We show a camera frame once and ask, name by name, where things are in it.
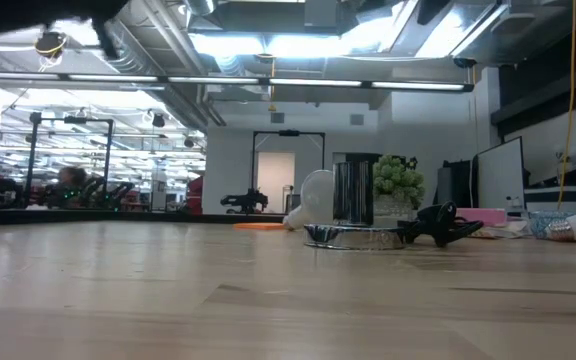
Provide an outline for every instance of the green plant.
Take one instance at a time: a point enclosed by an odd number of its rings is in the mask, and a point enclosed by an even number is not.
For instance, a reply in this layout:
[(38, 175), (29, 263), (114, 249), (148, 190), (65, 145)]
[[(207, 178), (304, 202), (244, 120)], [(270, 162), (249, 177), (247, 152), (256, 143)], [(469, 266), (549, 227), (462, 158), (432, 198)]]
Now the green plant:
[(373, 165), (375, 195), (391, 195), (400, 201), (410, 200), (417, 209), (426, 193), (424, 176), (407, 169), (401, 159), (384, 155)]

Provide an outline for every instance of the wooden table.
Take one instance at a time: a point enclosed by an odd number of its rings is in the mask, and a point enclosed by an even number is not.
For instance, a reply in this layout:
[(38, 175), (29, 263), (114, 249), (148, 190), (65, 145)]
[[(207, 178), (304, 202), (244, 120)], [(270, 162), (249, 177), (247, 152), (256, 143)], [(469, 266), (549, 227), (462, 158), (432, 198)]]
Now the wooden table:
[(0, 226), (0, 360), (576, 359), (576, 244)]

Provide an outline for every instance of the person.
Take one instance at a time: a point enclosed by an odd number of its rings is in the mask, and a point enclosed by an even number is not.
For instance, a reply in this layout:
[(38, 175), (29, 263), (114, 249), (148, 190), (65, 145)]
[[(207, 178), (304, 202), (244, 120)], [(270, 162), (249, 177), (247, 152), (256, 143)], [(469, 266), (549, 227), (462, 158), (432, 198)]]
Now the person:
[(59, 170), (60, 186), (82, 187), (86, 182), (86, 171), (74, 166), (66, 166)]

